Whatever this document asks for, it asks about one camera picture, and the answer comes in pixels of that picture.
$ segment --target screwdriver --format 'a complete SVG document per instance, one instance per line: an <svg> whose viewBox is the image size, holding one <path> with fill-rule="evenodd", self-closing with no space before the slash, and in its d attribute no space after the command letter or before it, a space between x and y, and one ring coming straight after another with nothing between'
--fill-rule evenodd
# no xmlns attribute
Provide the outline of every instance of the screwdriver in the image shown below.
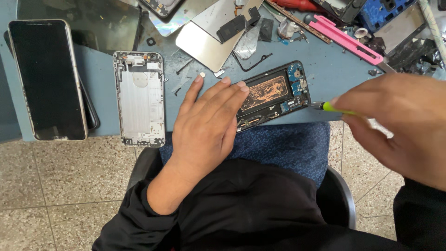
<svg viewBox="0 0 446 251"><path fill-rule="evenodd" d="M313 3L310 0L272 0L280 6L285 6L288 8L296 8L300 11L316 11L324 12L319 5Z"/></svg>
<svg viewBox="0 0 446 251"><path fill-rule="evenodd" d="M357 115L357 113L352 112L352 111L344 111L344 110L338 110L333 108L333 106L331 106L330 102L311 102L310 107L313 107L316 110L321 110L321 111L328 111L328 112L338 112L338 113L347 113L347 114L351 114L351 115Z"/></svg>

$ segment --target right hand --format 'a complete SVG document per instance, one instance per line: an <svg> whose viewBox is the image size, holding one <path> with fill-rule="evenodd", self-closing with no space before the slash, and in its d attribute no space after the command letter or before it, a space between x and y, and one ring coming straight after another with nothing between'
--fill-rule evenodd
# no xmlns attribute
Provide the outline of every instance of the right hand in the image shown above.
<svg viewBox="0 0 446 251"><path fill-rule="evenodd" d="M402 176L446 191L446 82L426 76L385 74L331 104L375 118L394 133L387 138L361 116L344 115L355 139Z"/></svg>

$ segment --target pink utility knife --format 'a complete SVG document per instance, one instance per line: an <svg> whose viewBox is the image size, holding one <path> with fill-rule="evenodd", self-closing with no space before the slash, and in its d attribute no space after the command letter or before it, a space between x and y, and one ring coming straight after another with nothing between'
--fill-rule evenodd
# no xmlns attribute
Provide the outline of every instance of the pink utility knife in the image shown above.
<svg viewBox="0 0 446 251"><path fill-rule="evenodd" d="M336 28L335 23L326 17L308 14L305 16L304 22L372 65L378 65L385 72L395 72L388 64L383 62L383 56Z"/></svg>

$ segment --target phone frame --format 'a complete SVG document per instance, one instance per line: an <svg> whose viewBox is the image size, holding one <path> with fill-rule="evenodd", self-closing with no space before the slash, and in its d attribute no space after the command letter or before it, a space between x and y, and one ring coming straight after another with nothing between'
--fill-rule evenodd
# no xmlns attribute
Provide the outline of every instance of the phone frame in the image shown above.
<svg viewBox="0 0 446 251"><path fill-rule="evenodd" d="M53 139L53 140L40 140L37 139L36 137L36 132L34 130L34 124L33 124L33 119L31 118L31 112L29 110L29 106L28 106L28 100L26 99L26 93L25 93L25 86L23 85L23 80L22 80L22 75L21 75L21 71L20 71L20 67L19 67L19 62L17 60L17 55L16 55L16 49L14 47L14 41L12 39L12 35L11 35L11 30L10 30L10 24L13 22L17 22L17 21L25 21L25 22L39 22L39 21L62 21L65 24L65 33L66 33L66 37L68 40L68 49L70 51L70 56L71 56L71 64L73 66L73 74L74 74L74 79L76 82L76 89L77 89L77 93L78 93L78 99L79 99L79 107L81 110L81 115L82 115L82 123L83 123L83 127L84 127L84 133L85 133L85 138L84 139L65 139L65 138L58 138L58 139ZM8 33L9 33L9 40L11 42L11 49L12 49L12 55L14 60L16 61L16 66L17 66L17 71L19 73L19 80L20 80L20 84L22 87L22 92L23 92L23 98L25 100L25 105L26 105L26 110L28 112L28 118L29 118L29 122L31 124L31 130L33 131L33 137L35 140L37 141L84 141L87 139L88 137L88 127L87 127L87 120L86 120L86 116L85 116L85 108L83 105L83 99L82 99L82 91L81 91L81 84L79 81L79 73L77 71L77 65L76 65L76 59L74 57L74 46L73 46L73 39L71 38L71 28L70 25L67 23L67 21L63 20L63 19L29 19L29 20L14 20L8 23Z"/></svg>

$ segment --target silver aluminum phone housing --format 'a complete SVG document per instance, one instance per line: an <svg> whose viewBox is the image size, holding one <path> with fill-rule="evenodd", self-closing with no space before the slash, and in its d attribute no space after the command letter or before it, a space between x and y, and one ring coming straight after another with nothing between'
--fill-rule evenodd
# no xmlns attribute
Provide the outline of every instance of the silver aluminum phone housing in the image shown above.
<svg viewBox="0 0 446 251"><path fill-rule="evenodd" d="M156 52L117 51L113 67L121 142L126 146L163 146L163 58Z"/></svg>

